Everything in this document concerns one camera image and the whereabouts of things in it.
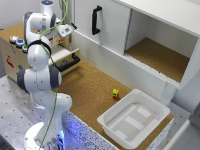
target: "cork countertop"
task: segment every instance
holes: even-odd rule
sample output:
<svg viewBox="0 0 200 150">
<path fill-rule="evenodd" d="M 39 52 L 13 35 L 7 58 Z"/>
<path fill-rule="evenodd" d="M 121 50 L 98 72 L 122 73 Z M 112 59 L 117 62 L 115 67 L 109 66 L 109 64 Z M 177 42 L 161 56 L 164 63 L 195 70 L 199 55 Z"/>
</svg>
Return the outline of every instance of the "cork countertop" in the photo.
<svg viewBox="0 0 200 150">
<path fill-rule="evenodd" d="M 0 37 L 7 42 L 9 42 L 11 35 L 17 35 L 23 39 L 23 23 L 0 31 Z M 120 98 L 123 98 L 131 91 L 128 87 L 81 60 L 79 67 L 63 76 L 58 92 L 72 97 L 73 105 L 70 109 L 72 113 L 120 150 L 124 150 L 105 134 L 102 126 L 97 122 L 97 118 L 101 114 L 117 103 L 112 98 L 113 89 L 119 90 Z M 136 150 L 146 149 L 172 119 L 173 115 L 168 115 Z"/>
</svg>

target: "small yellow object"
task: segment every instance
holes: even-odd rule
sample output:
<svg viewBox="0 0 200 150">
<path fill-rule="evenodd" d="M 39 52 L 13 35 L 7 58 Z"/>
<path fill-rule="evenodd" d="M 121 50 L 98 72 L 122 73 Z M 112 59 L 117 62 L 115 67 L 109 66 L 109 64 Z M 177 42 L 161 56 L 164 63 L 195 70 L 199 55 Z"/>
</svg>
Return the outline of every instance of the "small yellow object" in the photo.
<svg viewBox="0 0 200 150">
<path fill-rule="evenodd" d="M 117 97 L 117 95 L 118 95 L 118 90 L 114 89 L 113 90 L 113 96 Z"/>
</svg>

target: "drawer handle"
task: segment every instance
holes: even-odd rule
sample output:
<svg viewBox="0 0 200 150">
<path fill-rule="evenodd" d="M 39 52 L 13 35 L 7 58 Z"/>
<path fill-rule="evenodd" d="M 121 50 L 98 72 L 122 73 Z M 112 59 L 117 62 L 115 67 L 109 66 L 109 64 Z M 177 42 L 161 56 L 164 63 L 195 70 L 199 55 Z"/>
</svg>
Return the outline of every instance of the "drawer handle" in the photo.
<svg viewBox="0 0 200 150">
<path fill-rule="evenodd" d="M 74 59 L 73 61 L 67 63 L 64 66 L 61 67 L 56 67 L 60 72 L 63 72 L 67 69 L 69 69 L 70 67 L 74 66 L 75 64 L 77 64 L 80 61 L 80 58 L 78 56 L 75 55 L 75 53 L 72 53 L 72 58 Z"/>
<path fill-rule="evenodd" d="M 92 34 L 93 35 L 100 32 L 100 30 L 97 29 L 97 12 L 101 10 L 102 10 L 101 6 L 97 6 L 97 8 L 93 10 L 93 14 L 92 14 Z"/>
</svg>

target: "white plastic bin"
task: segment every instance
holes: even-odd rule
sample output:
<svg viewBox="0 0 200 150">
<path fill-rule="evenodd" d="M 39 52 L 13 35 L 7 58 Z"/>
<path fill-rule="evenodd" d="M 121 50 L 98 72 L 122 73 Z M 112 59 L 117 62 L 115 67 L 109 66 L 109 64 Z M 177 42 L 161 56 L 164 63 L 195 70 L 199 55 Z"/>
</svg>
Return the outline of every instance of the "white plastic bin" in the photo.
<svg viewBox="0 0 200 150">
<path fill-rule="evenodd" d="M 105 133 L 122 147 L 135 149 L 169 113 L 169 108 L 135 89 L 97 121 Z"/>
</svg>

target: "white robotic arm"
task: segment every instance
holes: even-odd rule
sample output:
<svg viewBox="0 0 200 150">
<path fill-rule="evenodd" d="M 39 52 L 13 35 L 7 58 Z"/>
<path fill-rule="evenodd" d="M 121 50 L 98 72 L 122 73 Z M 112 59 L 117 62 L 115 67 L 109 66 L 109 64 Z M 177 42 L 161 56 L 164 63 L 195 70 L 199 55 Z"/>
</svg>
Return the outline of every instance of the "white robotic arm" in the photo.
<svg viewBox="0 0 200 150">
<path fill-rule="evenodd" d="M 40 34 L 33 33 L 32 30 L 47 30 L 56 25 L 59 19 L 52 11 L 53 2 L 42 1 L 40 4 L 41 13 L 28 12 L 24 15 L 24 38 L 25 43 L 28 45 L 28 63 L 32 69 L 20 70 L 17 75 L 18 86 L 28 91 L 31 95 L 32 102 L 38 107 L 46 109 L 45 122 L 42 128 L 37 133 L 37 136 L 30 141 L 28 147 L 39 147 L 43 142 L 43 149 L 54 150 L 65 149 L 64 139 L 62 145 L 55 145 L 57 135 L 61 135 L 62 128 L 62 113 L 69 110 L 72 106 L 72 99 L 69 95 L 58 93 L 57 95 L 51 89 L 58 88 L 61 84 L 62 77 L 59 70 L 54 66 L 48 65 L 49 55 L 51 54 L 51 43 L 49 37 L 55 37 L 57 34 L 64 38 L 74 31 L 74 26 L 59 25 L 54 30 L 49 30 L 46 36 L 42 36 L 39 40 Z"/>
</svg>

